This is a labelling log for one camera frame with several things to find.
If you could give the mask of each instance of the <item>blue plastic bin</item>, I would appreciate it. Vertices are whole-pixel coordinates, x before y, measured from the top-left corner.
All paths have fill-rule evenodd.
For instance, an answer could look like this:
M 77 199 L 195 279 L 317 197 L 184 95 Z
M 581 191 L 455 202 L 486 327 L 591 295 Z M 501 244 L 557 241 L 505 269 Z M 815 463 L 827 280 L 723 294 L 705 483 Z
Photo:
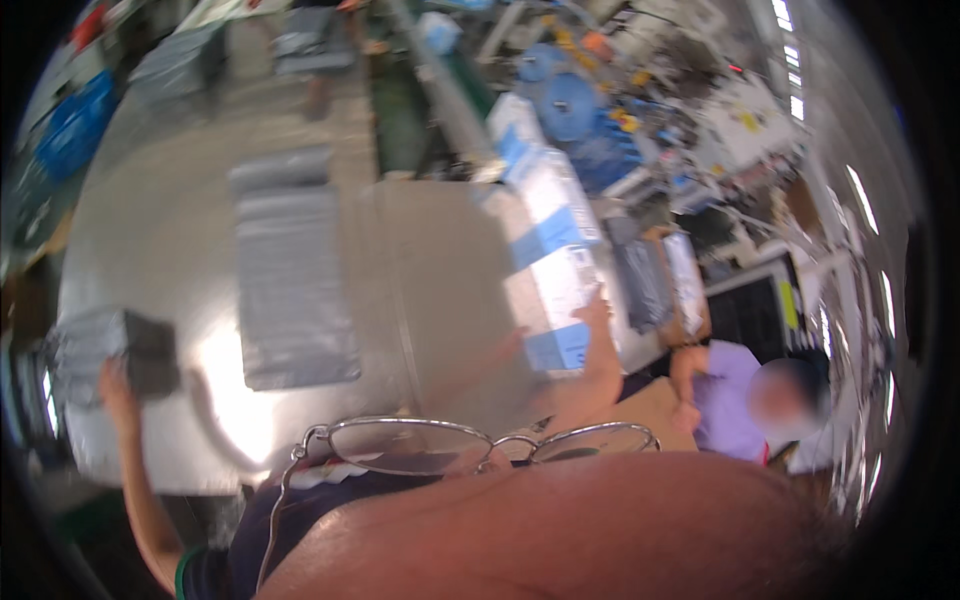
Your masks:
M 116 107 L 113 79 L 107 71 L 60 103 L 34 151 L 50 179 L 63 181 L 93 158 Z

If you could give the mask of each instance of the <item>eyeglasses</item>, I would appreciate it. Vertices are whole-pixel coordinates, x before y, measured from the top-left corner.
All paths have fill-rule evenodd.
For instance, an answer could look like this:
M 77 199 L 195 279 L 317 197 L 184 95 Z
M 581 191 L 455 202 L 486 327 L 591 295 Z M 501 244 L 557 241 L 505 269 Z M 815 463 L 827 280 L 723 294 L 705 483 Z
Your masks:
M 260 590 L 267 562 L 276 542 L 279 509 L 290 487 L 290 476 L 306 457 L 311 440 L 322 440 L 351 465 L 394 475 L 446 475 L 452 472 L 480 472 L 494 448 L 507 442 L 530 446 L 532 464 L 551 463 L 580 456 L 640 452 L 660 440 L 636 423 L 616 421 L 569 429 L 538 441 L 529 436 L 509 435 L 494 440 L 472 427 L 445 420 L 416 417 L 358 417 L 332 425 L 313 425 L 290 453 L 293 460 L 280 479 L 280 496 L 270 513 L 270 538 L 256 588 Z

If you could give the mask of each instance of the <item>purple shirt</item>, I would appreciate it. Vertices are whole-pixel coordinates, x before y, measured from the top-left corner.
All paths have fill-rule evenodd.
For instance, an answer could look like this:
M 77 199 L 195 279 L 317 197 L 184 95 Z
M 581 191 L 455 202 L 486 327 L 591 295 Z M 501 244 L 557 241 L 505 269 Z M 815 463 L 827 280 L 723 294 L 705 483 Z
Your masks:
M 693 377 L 693 403 L 700 411 L 693 440 L 701 450 L 755 461 L 766 439 L 747 411 L 747 389 L 760 364 L 739 344 L 712 341 L 709 352 L 707 372 Z

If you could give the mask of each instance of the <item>eyeglass frame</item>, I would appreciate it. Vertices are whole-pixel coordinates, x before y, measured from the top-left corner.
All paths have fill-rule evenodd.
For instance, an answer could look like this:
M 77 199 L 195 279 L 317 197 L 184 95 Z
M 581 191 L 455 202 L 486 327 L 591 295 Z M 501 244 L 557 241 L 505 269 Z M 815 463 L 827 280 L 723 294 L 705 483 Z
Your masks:
M 339 457 L 345 463 L 354 465 L 355 467 L 365 468 L 367 470 L 372 470 L 372 471 L 381 472 L 381 473 L 388 473 L 392 475 L 408 475 L 412 477 L 416 477 L 418 475 L 423 476 L 423 475 L 436 474 L 436 473 L 412 473 L 409 471 L 397 471 L 397 470 L 389 470 L 385 468 L 372 468 L 368 465 L 359 465 L 350 460 L 347 460 L 344 456 L 340 454 L 340 452 L 337 451 L 336 445 L 334 445 L 334 443 L 331 441 L 331 438 L 334 433 L 336 433 L 340 429 L 343 429 L 344 427 L 349 427 L 351 425 L 369 425 L 372 423 L 410 423 L 410 424 L 418 424 L 418 425 L 433 425 L 436 427 L 442 427 L 444 429 L 453 429 L 457 431 L 462 431 L 464 433 L 469 433 L 473 436 L 476 436 L 482 440 L 486 440 L 490 444 L 490 449 L 487 450 L 487 453 L 484 454 L 477 461 L 476 471 L 475 471 L 477 473 L 482 472 L 481 469 L 489 461 L 491 452 L 493 452 L 493 450 L 497 446 L 504 444 L 506 442 L 517 441 L 517 442 L 525 442 L 529 444 L 531 446 L 531 449 L 530 449 L 530 454 L 527 457 L 527 460 L 530 461 L 532 465 L 536 465 L 536 464 L 539 464 L 539 462 L 536 461 L 533 458 L 533 456 L 538 449 L 544 447 L 545 445 L 552 444 L 554 442 L 559 442 L 560 440 L 565 440 L 571 436 L 580 435 L 583 433 L 590 433 L 593 431 L 602 431 L 604 429 L 612 429 L 614 427 L 629 427 L 630 429 L 634 429 L 635 431 L 640 431 L 642 433 L 647 434 L 647 437 L 649 438 L 647 443 L 641 446 L 640 448 L 633 450 L 633 452 L 642 452 L 643 450 L 649 448 L 651 445 L 657 449 L 657 452 L 662 451 L 660 440 L 657 438 L 657 436 L 654 435 L 652 431 L 650 431 L 649 428 L 644 427 L 639 423 L 632 423 L 625 420 L 615 420 L 615 421 L 609 421 L 605 423 L 597 423 L 594 425 L 587 425 L 585 427 L 575 427 L 573 429 L 566 429 L 565 431 L 555 433 L 552 436 L 549 436 L 539 441 L 535 440 L 534 438 L 531 438 L 530 436 L 525 436 L 520 434 L 503 436 L 502 438 L 498 438 L 494 440 L 493 438 L 491 438 L 484 432 L 480 431 L 479 429 L 475 429 L 468 425 L 461 425 L 459 423 L 450 422 L 448 420 L 424 419 L 421 417 L 354 417 L 351 419 L 338 420 L 332 425 L 330 424 L 311 425 L 310 427 L 307 428 L 306 432 L 304 432 L 301 442 L 299 444 L 295 444 L 293 449 L 290 451 L 290 459 L 293 462 L 283 471 L 283 474 L 280 477 L 280 495 L 276 498 L 276 502 L 274 502 L 274 507 L 270 511 L 270 536 L 267 540 L 267 549 L 263 553 L 263 560 L 260 563 L 259 574 L 257 575 L 257 578 L 256 578 L 256 591 L 260 591 L 260 586 L 263 585 L 263 580 L 266 577 L 267 563 L 270 561 L 270 557 L 274 552 L 274 545 L 276 544 L 276 530 L 279 524 L 280 508 L 282 507 L 286 494 L 290 489 L 290 477 L 291 475 L 293 475 L 294 468 L 296 468 L 297 465 L 300 464 L 301 460 L 306 458 L 307 446 L 310 444 L 311 440 L 316 439 L 316 440 L 327 442 L 328 444 L 330 444 L 330 449 L 333 451 L 333 453 L 337 457 Z

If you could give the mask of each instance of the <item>red object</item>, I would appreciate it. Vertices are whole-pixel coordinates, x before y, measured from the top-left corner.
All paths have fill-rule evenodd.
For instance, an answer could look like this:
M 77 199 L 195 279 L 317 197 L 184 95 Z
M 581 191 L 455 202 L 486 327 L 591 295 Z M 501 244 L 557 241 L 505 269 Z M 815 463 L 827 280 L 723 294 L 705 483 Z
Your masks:
M 88 46 L 91 41 L 97 38 L 104 31 L 104 15 L 107 14 L 107 8 L 100 5 L 93 9 L 93 12 L 86 16 L 86 19 L 80 22 L 80 25 L 70 33 L 70 41 L 77 48 L 76 53 L 80 53 L 83 48 Z

